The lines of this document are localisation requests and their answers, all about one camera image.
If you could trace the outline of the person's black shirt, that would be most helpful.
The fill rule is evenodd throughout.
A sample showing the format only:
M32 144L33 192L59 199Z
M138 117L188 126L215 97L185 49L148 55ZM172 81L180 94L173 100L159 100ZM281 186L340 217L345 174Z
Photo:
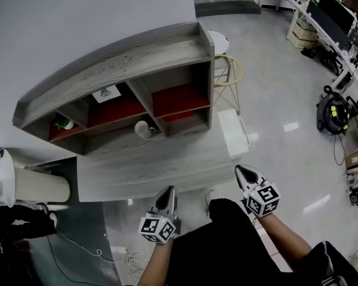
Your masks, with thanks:
M328 241L318 243L289 274L290 286L358 286L358 272Z

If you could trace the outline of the person's right forearm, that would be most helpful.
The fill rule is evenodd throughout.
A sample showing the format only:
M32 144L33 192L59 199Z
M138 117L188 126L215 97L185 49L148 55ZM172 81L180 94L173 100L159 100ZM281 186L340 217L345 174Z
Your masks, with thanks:
M289 267L294 272L298 271L303 259L312 250L309 243L272 213L257 219Z

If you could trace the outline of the black and yellow vacuum cleaner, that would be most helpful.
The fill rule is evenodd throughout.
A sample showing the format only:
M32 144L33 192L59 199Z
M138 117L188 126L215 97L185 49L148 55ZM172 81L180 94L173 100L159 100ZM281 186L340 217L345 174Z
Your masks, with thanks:
M329 135L345 135L349 127L350 104L331 86L323 87L324 96L316 104L317 129Z

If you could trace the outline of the grey wooden desk with hutch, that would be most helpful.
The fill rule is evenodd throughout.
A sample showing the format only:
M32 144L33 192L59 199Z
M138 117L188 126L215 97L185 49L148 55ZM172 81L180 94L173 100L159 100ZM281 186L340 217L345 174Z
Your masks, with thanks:
M227 182L232 163L214 108L214 42L197 21L104 46L44 79L17 102L13 125L77 156L81 202L190 191ZM116 85L99 104L92 93ZM194 116L165 122L184 111ZM58 115L74 122L58 130ZM139 137L144 120L156 132Z

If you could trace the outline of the person's left forearm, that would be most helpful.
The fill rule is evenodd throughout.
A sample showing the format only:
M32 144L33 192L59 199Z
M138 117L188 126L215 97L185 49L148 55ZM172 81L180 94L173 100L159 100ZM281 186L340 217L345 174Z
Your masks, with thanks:
M156 244L152 256L137 286L166 286L169 260L174 239L165 244Z

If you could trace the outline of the small potted green plant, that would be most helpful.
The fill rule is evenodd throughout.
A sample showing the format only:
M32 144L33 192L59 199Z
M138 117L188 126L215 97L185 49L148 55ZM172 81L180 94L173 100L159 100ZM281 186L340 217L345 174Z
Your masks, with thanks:
M67 117L58 115L54 120L54 126L57 127L58 130L70 130L74 126L74 122Z

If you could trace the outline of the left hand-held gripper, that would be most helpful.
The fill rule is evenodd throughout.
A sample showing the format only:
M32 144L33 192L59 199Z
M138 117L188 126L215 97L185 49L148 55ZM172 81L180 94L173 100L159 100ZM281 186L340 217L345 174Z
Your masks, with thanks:
M170 185L159 192L155 207L150 207L141 218L138 233L149 242L166 244L181 234L181 220L176 211L177 190Z

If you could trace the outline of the tan storage crate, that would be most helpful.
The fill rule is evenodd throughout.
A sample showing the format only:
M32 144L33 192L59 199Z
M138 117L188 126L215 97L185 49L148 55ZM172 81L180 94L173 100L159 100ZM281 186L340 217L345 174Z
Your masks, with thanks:
M298 21L290 37L290 42L293 44L293 46L298 49L311 49L315 46L316 41L316 30L312 26L309 27L307 24L300 23Z

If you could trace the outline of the long white office desk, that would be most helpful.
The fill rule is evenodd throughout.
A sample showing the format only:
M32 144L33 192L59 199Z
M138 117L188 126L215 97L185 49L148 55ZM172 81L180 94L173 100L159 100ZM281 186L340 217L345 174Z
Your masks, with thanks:
M277 0L276 4L276 10L279 9L281 2L283 0ZM356 67L354 64L352 64L348 59L348 53L347 51L343 51L339 49L338 42L334 42L332 38L326 33L325 30L322 29L322 27L317 23L315 19L312 18L311 14L306 11L307 7L304 4L299 5L294 0L285 0L288 3L292 5L292 9L294 10L294 15L291 21L291 24L289 26L288 32L286 34L286 39L290 40L290 37L292 35L293 29L295 27L295 24L297 22L297 18L301 14L305 19L316 29L318 37L321 38L321 40L327 41L333 49L338 53L338 56L341 58L341 61L343 62L344 68L343 71L338 75L338 77L332 82L331 87L333 89L336 89L337 86L342 82L343 78L350 73L351 74L351 81L347 85L346 91L352 86L356 87L355 95L358 95L358 74L356 72ZM261 6L261 0L254 0L255 3L257 3L259 6Z

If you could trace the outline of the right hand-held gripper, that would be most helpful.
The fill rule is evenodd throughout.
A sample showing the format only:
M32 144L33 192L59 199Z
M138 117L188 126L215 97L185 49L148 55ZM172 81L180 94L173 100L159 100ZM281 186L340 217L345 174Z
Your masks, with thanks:
M280 192L262 171L248 165L238 164L234 167L234 175L239 188L244 192L243 200L248 213L264 217L277 209Z

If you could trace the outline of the person's black trousers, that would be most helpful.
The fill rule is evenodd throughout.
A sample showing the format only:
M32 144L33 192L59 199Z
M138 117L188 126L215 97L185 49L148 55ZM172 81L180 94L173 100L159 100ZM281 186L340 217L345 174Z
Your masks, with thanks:
M291 286L256 229L232 200L209 204L211 222L173 242L167 286Z

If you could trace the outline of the white mug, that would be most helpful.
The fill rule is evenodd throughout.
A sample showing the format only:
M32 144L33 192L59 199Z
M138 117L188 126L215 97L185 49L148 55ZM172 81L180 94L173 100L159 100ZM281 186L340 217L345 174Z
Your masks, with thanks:
M139 137L149 139L156 132L156 128L149 126L146 121L141 120L135 124L134 131Z

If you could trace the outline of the black framed picture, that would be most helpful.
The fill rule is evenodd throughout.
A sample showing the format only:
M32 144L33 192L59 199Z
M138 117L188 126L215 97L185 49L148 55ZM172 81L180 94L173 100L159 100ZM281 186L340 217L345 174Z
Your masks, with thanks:
M116 87L116 85L112 85L112 86L102 88L99 91L92 93L92 96L99 104L101 104L103 102L106 102L108 100L112 100L114 98L121 96L121 93L120 93L119 89Z

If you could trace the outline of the white side table gold frame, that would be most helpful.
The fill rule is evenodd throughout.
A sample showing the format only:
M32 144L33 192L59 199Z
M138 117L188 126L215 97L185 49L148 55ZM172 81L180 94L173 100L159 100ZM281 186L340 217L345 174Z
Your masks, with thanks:
M214 68L214 88L216 98L214 104L223 99L237 115L240 115L240 98L238 83L243 76L243 70L237 59L227 55L229 40L220 32L208 30L214 42L215 49L215 68Z

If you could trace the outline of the white round pedestal table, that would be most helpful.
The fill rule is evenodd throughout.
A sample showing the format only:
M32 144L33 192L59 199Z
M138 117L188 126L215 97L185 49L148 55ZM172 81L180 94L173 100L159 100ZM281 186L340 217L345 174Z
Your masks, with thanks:
M70 195L68 180L17 167L11 154L4 149L4 155L0 159L0 206L13 207L18 200L63 203Z

